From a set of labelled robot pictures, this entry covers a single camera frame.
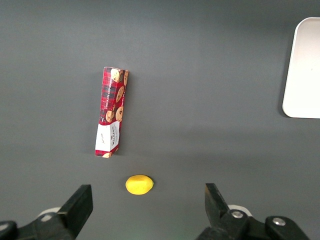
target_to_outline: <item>red cookie package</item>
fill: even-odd
[[[110,158],[119,148],[128,70],[105,67],[102,78],[100,119],[95,141],[95,155]]]

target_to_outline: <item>lemon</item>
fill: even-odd
[[[142,195],[149,192],[154,186],[154,181],[146,175],[134,175],[125,182],[125,187],[129,193]]]

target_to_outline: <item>white tray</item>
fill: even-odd
[[[282,109],[292,118],[320,119],[320,17],[295,29]]]

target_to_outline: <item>gray tabletop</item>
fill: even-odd
[[[91,184],[79,240],[195,239],[205,183],[320,236],[320,120],[286,117],[294,31],[320,1],[1,1],[0,216]],[[130,71],[120,149],[94,156],[105,66]],[[151,176],[146,195],[131,175]]]

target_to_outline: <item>screw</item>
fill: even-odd
[[[279,217],[275,217],[272,222],[275,224],[275,225],[278,225],[278,226],[284,226],[286,225],[286,222],[285,220],[279,218]]]
[[[233,211],[231,214],[236,219],[241,219],[244,216],[244,214],[242,212],[239,212],[239,211]]]
[[[41,218],[41,222],[47,222],[50,219],[52,219],[52,216],[49,214],[44,215],[44,217]]]

